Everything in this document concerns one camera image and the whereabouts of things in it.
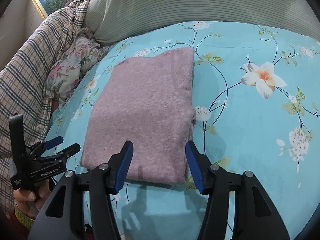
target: beige plaid cloth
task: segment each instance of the beige plaid cloth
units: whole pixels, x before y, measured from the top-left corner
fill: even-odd
[[[27,146],[44,140],[52,103],[43,95],[45,80],[81,29],[89,2],[75,0],[49,15],[0,72],[0,205],[7,216],[14,207],[9,117],[23,115]]]

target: striped fabric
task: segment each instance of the striped fabric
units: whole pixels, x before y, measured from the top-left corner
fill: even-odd
[[[193,20],[272,26],[320,41],[320,23],[306,0],[91,0],[84,21],[108,45]]]
[[[0,72],[0,205],[6,215],[13,209],[9,117],[23,115],[27,146],[44,140],[52,103],[43,96],[44,83],[81,29],[89,2],[75,0],[47,17]]]

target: folded pink garment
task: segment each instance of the folded pink garment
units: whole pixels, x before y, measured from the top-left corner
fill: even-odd
[[[185,143],[192,139],[192,48],[120,62],[91,113],[81,158],[93,169],[133,142],[127,178],[186,182]]]

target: floral pillow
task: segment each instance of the floral pillow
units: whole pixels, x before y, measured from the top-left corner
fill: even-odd
[[[81,29],[70,48],[50,71],[45,83],[45,95],[63,105],[72,96],[84,75],[108,52],[100,48],[90,28]]]

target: bed sheet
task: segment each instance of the bed sheet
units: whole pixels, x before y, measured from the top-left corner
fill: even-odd
[[[195,50],[198,150],[228,171],[253,171],[295,238],[320,201],[320,42],[312,38],[265,26],[199,21],[121,41],[53,114],[47,139],[61,135],[64,142],[47,154],[73,143],[83,147],[94,103],[117,63],[187,46]],[[69,170],[86,172],[79,166],[81,153],[68,160]],[[185,186],[126,182],[112,203],[123,238],[188,240],[197,238],[207,197],[195,190],[190,176]],[[84,213],[90,223],[89,212],[86,194]],[[233,220],[230,208],[226,239],[232,236]]]

